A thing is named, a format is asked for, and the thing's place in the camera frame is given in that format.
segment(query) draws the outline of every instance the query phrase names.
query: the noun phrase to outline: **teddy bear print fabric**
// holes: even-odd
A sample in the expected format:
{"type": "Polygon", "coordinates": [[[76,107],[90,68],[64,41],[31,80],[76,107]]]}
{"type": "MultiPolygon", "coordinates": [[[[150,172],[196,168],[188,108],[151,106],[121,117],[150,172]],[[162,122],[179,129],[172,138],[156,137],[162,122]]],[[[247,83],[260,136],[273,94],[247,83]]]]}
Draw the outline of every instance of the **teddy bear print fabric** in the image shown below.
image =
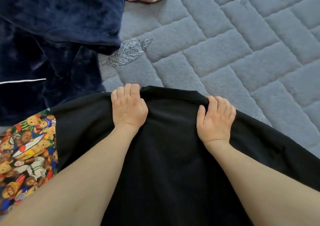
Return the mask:
{"type": "Polygon", "coordinates": [[[56,119],[46,109],[0,134],[0,215],[57,173],[56,119]]]}

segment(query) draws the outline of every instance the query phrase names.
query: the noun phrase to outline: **black fabric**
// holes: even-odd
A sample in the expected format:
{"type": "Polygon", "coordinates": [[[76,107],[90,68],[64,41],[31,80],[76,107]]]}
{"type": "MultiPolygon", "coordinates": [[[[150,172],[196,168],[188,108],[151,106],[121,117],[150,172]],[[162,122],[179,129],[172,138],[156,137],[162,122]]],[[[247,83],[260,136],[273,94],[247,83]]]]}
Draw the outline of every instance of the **black fabric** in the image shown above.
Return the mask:
{"type": "MultiPolygon", "coordinates": [[[[148,117],[130,145],[101,225],[251,225],[223,170],[198,138],[196,115],[199,105],[207,109],[207,98],[161,87],[144,87],[141,97],[148,117]]],[[[110,93],[51,111],[57,119],[58,170],[114,128],[110,93]]],[[[320,160],[268,125],[237,111],[230,144],[320,191],[320,160]]]]}
{"type": "Polygon", "coordinates": [[[0,126],[104,91],[97,52],[110,55],[120,47],[124,2],[1,0],[0,126]],[[34,79],[45,80],[9,83],[34,79]],[[14,95],[2,95],[8,91],[14,95]],[[32,109],[24,106],[29,101],[32,109]]]}

